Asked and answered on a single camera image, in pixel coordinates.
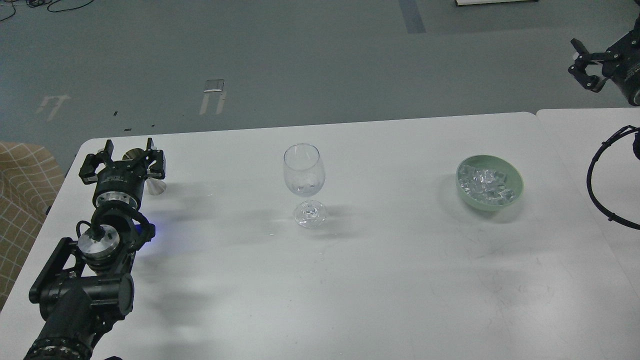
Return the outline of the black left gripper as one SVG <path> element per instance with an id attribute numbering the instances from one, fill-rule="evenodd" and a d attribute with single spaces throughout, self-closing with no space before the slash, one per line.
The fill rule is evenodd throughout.
<path id="1" fill-rule="evenodd" d="M 165 153 L 155 146 L 152 137 L 147 138 L 146 149 L 133 160 L 114 161 L 113 152 L 114 143 L 107 139 L 103 149 L 86 155 L 78 176 L 84 185 L 96 183 L 95 208 L 108 201 L 120 201 L 139 210 L 145 181 L 166 178 Z"/>

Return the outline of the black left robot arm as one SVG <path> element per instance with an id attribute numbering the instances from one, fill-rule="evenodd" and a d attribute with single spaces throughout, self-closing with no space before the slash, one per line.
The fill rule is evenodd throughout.
<path id="1" fill-rule="evenodd" d="M 94 185 L 94 212 L 76 225 L 77 238 L 64 237 L 29 290 L 45 324 L 26 360 L 89 360 L 96 344 L 133 310 L 131 275 L 137 251 L 156 235 L 141 213 L 146 181 L 164 180 L 165 154 L 149 137 L 123 159 L 114 144 L 89 153 L 78 177 Z"/>

